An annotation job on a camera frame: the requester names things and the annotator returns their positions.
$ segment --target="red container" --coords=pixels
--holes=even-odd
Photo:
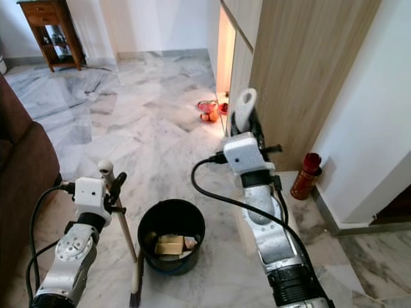
[[[309,175],[315,175],[321,164],[321,157],[317,153],[308,153],[302,164],[302,169]]]
[[[294,181],[293,187],[291,187],[291,195],[298,200],[307,199],[321,173],[322,170],[320,167],[317,168],[317,172],[313,175],[308,174],[304,170],[300,170]]]

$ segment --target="marble floor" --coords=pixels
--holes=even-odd
[[[102,158],[113,161],[116,173],[127,172],[121,199],[128,208],[134,241],[142,215],[160,200],[182,198],[202,211],[207,230],[198,264],[181,277],[160,276],[146,266],[142,308],[275,306],[263,270],[240,236],[236,210],[199,195],[190,184],[194,163],[213,154],[224,142],[221,123],[201,123],[196,108],[197,101],[214,98],[206,54],[142,53],[138,59],[115,66],[54,74],[46,67],[15,67],[6,79],[32,118],[46,129],[65,180],[98,176],[97,163]],[[314,202],[297,201],[288,194],[296,173],[280,175],[290,224],[300,233],[336,307],[408,307],[409,278],[398,278],[401,269],[385,264],[392,256],[380,249],[394,248],[398,253],[392,260],[399,263],[401,259],[406,266],[409,253],[399,251],[398,245],[408,244],[409,249],[409,235],[331,237]],[[211,191],[241,198],[238,181],[227,166],[204,166],[197,178]],[[70,197],[57,193],[37,222],[37,246],[61,236],[73,218]],[[358,247],[362,249],[360,257],[356,255]],[[366,268],[363,263],[373,257],[376,266]],[[27,248],[4,307],[27,305],[23,273],[28,259]],[[52,261],[53,252],[40,258],[42,277]],[[372,271],[378,266],[384,271]],[[101,233],[98,256],[79,307],[128,307],[130,267],[127,246],[114,218]]]

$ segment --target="baseboard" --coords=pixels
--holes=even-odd
[[[4,58],[7,68],[10,69],[13,66],[18,65],[35,65],[35,64],[47,64],[46,59],[43,56],[24,56],[21,58]]]
[[[383,225],[369,225],[366,227],[350,227],[341,228],[340,225],[335,221],[334,216],[326,205],[321,193],[319,192],[317,186],[313,188],[311,193],[314,202],[324,219],[328,231],[332,236],[344,236],[344,235],[356,235],[356,234],[371,234],[371,233],[381,233],[381,232],[397,232],[411,230],[411,223],[386,223]]]
[[[119,60],[132,60],[141,58],[142,55],[150,53],[153,56],[208,56],[207,48],[202,49],[176,49],[162,51],[122,51],[117,53]]]
[[[87,66],[116,65],[117,58],[86,58]]]

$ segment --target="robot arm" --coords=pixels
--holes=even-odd
[[[121,173],[112,183],[109,194],[102,179],[77,179],[74,193],[77,221],[57,243],[55,260],[31,308],[74,308],[78,305],[90,266],[96,258],[99,234],[110,224],[112,212],[124,211],[113,205],[125,178],[126,174]]]
[[[231,138],[223,148],[225,159],[217,154],[218,163],[227,162],[241,177],[245,203],[282,220],[282,207],[272,196],[275,166],[268,159],[269,151],[281,151],[280,146],[265,148],[264,136],[254,104],[257,92],[244,90],[232,115]],[[334,307],[322,289],[301,242],[283,226],[251,210],[244,210],[278,307]]]

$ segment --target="brown sofa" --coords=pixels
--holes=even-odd
[[[43,127],[31,120],[0,74],[0,301],[28,244],[36,201],[61,180],[59,171]]]

